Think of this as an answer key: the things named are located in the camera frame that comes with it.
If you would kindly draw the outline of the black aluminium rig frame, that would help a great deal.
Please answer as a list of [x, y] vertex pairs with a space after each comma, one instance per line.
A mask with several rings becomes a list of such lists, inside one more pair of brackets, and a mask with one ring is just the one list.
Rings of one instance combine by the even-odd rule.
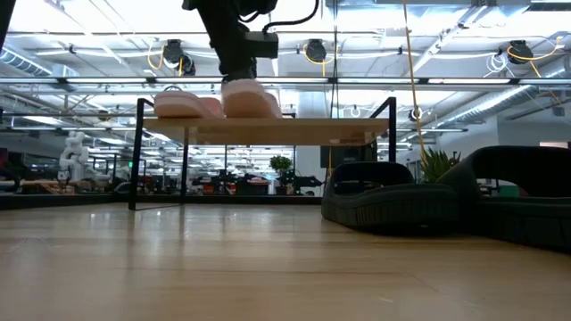
[[[128, 203], [127, 194], [0, 194], [0, 210], [24, 210], [34, 208], [83, 206], [112, 202]], [[321, 198], [315, 196], [282, 195], [138, 195], [135, 205], [141, 209], [143, 203], [153, 204], [239, 204], [239, 205], [320, 205]]]

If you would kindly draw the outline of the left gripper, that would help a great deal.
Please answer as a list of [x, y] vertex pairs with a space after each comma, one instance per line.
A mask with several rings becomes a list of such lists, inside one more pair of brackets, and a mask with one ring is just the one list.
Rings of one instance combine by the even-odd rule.
[[223, 76], [222, 82], [257, 78], [257, 62], [244, 38], [247, 27], [238, 21], [236, 13], [199, 11], [199, 15], [219, 58], [219, 69], [233, 70]]

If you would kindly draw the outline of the black background monitor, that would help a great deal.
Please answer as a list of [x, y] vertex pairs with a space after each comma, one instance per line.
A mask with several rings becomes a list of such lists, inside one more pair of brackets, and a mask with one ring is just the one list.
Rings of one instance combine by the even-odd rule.
[[359, 161], [377, 161], [377, 145], [320, 147], [320, 167], [323, 169]]

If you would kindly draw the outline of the black slide sandal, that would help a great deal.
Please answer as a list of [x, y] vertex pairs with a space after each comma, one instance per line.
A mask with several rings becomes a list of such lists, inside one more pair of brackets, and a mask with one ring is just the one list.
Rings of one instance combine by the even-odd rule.
[[362, 161], [333, 170], [321, 215], [353, 229], [446, 226], [459, 221], [459, 201], [451, 187], [420, 184], [399, 163]]
[[[525, 194], [486, 196], [479, 179], [506, 181]], [[571, 150], [487, 146], [437, 182], [458, 195], [460, 224], [469, 233], [571, 254]]]

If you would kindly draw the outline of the spiky green potted plant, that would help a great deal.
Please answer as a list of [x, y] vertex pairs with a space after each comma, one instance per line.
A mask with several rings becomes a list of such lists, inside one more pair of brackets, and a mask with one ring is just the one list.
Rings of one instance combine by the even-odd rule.
[[445, 151], [436, 151], [431, 148], [425, 152], [421, 161], [424, 183], [435, 183], [443, 174], [459, 163], [460, 152], [453, 152], [449, 157]]

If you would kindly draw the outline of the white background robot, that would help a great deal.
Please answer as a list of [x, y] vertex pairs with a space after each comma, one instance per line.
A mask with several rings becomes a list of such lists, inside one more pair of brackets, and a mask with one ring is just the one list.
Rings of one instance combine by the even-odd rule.
[[83, 145], [84, 138], [83, 132], [71, 131], [65, 139], [57, 174], [60, 182], [77, 182], [84, 178], [84, 166], [88, 160], [88, 149]]

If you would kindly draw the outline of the wooden shelf black metal frame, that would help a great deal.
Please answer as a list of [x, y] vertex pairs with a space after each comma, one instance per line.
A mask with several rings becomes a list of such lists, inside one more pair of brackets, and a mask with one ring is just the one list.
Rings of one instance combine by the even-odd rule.
[[189, 146], [194, 145], [317, 145], [361, 146], [384, 132], [389, 136], [389, 161], [396, 161], [396, 99], [387, 98], [368, 119], [152, 119], [145, 106], [153, 103], [137, 100], [135, 142], [131, 168], [128, 209], [137, 210], [139, 161], [143, 132], [172, 134], [183, 144], [182, 182], [178, 202], [186, 202]]

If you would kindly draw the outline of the pink slide sandal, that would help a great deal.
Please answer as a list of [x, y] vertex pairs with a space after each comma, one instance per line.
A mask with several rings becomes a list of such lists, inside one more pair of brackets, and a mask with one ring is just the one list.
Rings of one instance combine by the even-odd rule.
[[221, 119], [225, 114], [216, 98], [199, 97], [183, 91], [165, 91], [154, 98], [154, 113], [159, 118]]
[[223, 111], [228, 118], [282, 117], [276, 97], [255, 79], [238, 79], [223, 84], [221, 98]]

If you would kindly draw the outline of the leafy green background plant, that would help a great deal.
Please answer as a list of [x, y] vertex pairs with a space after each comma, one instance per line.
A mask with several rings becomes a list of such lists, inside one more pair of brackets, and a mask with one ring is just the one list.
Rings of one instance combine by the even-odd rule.
[[271, 168], [277, 173], [278, 185], [276, 186], [276, 194], [287, 195], [288, 186], [292, 183], [290, 170], [293, 166], [292, 161], [284, 156], [273, 156], [269, 160]]

